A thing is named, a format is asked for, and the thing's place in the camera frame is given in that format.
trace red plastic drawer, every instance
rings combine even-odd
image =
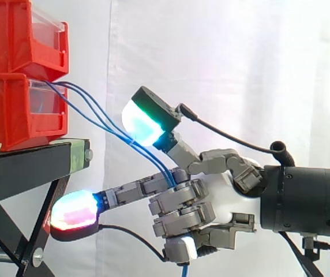
[[[0,73],[55,81],[68,70],[68,25],[29,0],[0,1]]]
[[[0,74],[1,151],[46,145],[67,132],[68,107],[50,87],[24,74]]]

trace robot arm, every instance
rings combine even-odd
[[[150,212],[157,215],[155,235],[166,240],[166,258],[177,264],[219,248],[234,249],[235,233],[254,232],[257,220],[264,229],[301,233],[304,248],[311,254],[313,237],[330,236],[330,170],[294,167],[289,155],[275,156],[281,166],[264,168],[240,157],[233,149],[214,149],[198,155],[174,132],[182,113],[189,111],[181,106],[171,108],[144,87],[132,102],[145,111],[147,118],[143,122],[149,126],[149,135],[134,132],[138,118],[132,122],[123,119],[124,126],[138,142],[153,144],[178,165],[171,170],[176,186],[169,188],[159,173],[103,192],[84,193],[85,201],[78,197],[70,205],[63,203],[63,197],[52,209],[54,238],[68,241],[93,234],[99,229],[100,213],[146,197],[150,197]],[[133,113],[125,108],[124,115]],[[223,203],[217,203],[211,196],[223,189],[237,201],[228,203],[223,199]],[[215,224],[220,214],[224,220]],[[89,220],[75,224],[82,215]]]

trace screw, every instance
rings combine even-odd
[[[93,159],[93,151],[90,149],[85,150],[84,152],[84,159],[87,162],[90,162]]]
[[[32,256],[32,264],[34,267],[39,267],[43,261],[43,249],[37,248],[33,252]]]

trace metal frame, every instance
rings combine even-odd
[[[84,142],[80,151],[90,156],[84,160],[83,169],[89,166],[91,153],[87,152],[89,141],[80,141]],[[73,155],[72,143],[65,141],[0,154],[0,201],[51,182],[29,240],[0,205],[0,262],[14,263],[18,267],[16,277],[54,276],[43,262],[43,249],[50,235],[51,207],[68,185]]]

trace white curtain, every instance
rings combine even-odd
[[[329,0],[112,1],[106,108],[121,111],[145,85],[173,106],[184,102],[199,116],[253,144],[284,141],[299,166],[330,167]],[[251,151],[183,121],[177,128],[196,151]],[[169,167],[174,166],[157,151]],[[156,172],[122,142],[107,136],[104,189]],[[141,234],[158,249],[148,200],[107,212],[102,222]],[[97,235],[97,276],[180,276],[126,234]],[[298,245],[299,238],[294,236]],[[330,276],[330,253],[317,263]],[[223,250],[190,265],[189,276],[303,276],[282,237],[257,227]]]
[[[120,122],[137,88],[146,85],[170,104],[184,102],[241,139],[265,147],[283,140],[299,166],[330,167],[330,0],[112,0],[112,7],[102,0],[33,3],[69,23],[70,74],[65,79],[106,104],[115,121]],[[69,97],[88,112],[74,93]],[[187,120],[177,130],[196,151],[231,147],[263,165],[274,163],[269,155]],[[94,159],[90,168],[72,176],[67,192],[98,192],[156,172],[117,139],[105,140],[74,111],[69,136],[90,139]],[[46,191],[45,186],[2,203],[27,237]],[[161,249],[164,240],[154,236],[147,205],[143,200],[108,211],[102,222],[128,227]],[[238,234],[236,250],[192,262],[189,277],[303,276],[283,239],[257,229]],[[162,264],[117,231],[69,243],[50,239],[44,255],[56,277],[181,275],[179,267]],[[322,253],[317,264],[330,276],[330,253]],[[0,276],[14,274],[15,266],[0,264]]]

